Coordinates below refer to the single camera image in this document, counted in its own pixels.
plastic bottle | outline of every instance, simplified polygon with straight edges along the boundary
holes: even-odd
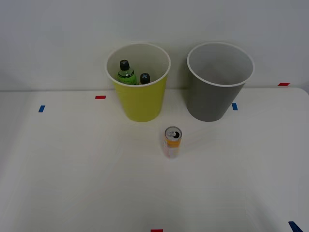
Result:
[[[134,70],[130,68],[129,62],[124,59],[120,61],[120,71],[118,73],[118,81],[127,85],[137,85]]]

can lid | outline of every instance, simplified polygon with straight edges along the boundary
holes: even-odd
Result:
[[[142,85],[150,83],[150,75],[148,73],[143,73],[140,75],[140,83]]]
[[[122,61],[120,61],[120,69],[122,71],[126,71],[130,69],[129,62],[126,59],[123,59]]]
[[[168,127],[165,130],[165,137],[171,141],[178,141],[181,139],[183,133],[178,127]]]

black bottle cap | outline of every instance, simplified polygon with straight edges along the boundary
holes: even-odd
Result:
[[[148,73],[143,73],[140,75],[140,83],[142,85],[150,83],[150,75]]]
[[[126,71],[130,69],[129,62],[126,59],[123,59],[122,61],[120,61],[120,69],[122,71]]]

